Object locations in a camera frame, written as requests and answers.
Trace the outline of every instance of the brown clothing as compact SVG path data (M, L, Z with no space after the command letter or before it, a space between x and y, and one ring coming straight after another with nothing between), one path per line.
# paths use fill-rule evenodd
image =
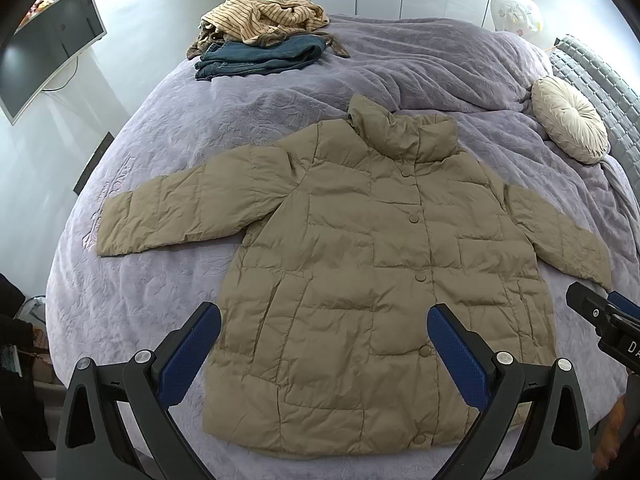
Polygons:
M554 310L536 256L611 288L603 244L460 148L453 119L395 116L362 96L349 114L105 203L103 255L246 228L206 364L216 437L308 456L459 440L473 411L427 336L429 307L548 365Z
M226 0L202 17L200 35L187 50L187 59L201 56L213 43L236 40L268 47L328 23L324 9L308 0ZM334 36L327 32L316 34L324 36L337 56L349 57Z

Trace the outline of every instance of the round cushion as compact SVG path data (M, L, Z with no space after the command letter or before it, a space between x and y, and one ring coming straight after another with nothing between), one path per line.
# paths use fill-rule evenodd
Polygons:
M531 103L536 118L562 150L584 164L595 164L609 151L602 119L580 91L555 76L533 83Z

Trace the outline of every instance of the blue jeans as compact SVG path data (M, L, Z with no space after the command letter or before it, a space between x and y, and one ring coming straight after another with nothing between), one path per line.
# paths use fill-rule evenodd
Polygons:
M275 74L316 62L325 49L324 39L311 34L287 38L280 44L261 47L227 41L212 44L195 64L197 80L220 75Z

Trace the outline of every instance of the bed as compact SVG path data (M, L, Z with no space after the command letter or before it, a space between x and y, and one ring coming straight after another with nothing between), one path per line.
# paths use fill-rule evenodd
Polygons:
M527 89L552 73L549 58L521 38L453 20L388 22L332 16L326 29L351 59L327 52L301 71L270 76L194 79L183 61L116 137L81 193L63 232L47 286L47 327L56 372L67 383L75 362L128 360L154 348L216 292L241 236L121 258L98 258L95 239L104 200L159 174L194 166L248 142L267 144L319 120L345 118L360 93L401 114L438 110L458 122L466 149L507 182L540 193L609 248L614 288L640 301L638 203L617 161L584 166L565 155L533 117ZM559 356L571 359L590 424L624 390L624 368L600 352L593 328L564 302L575 281L540 263L555 306ZM219 479L428 479L454 448L389 456L280 460L203 433L203 370L170 412ZM132 442L146 447L129 410ZM508 434L492 472L504 467Z

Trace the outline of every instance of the jacket sleeve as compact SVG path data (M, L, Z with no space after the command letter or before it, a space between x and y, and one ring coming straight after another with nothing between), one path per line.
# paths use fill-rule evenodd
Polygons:
M211 240L274 211L302 181L318 145L314 124L273 146L241 146L105 200L101 256Z
M504 209L524 232L537 256L556 269L612 290L609 251L591 232L577 226L537 193L505 184L481 164Z

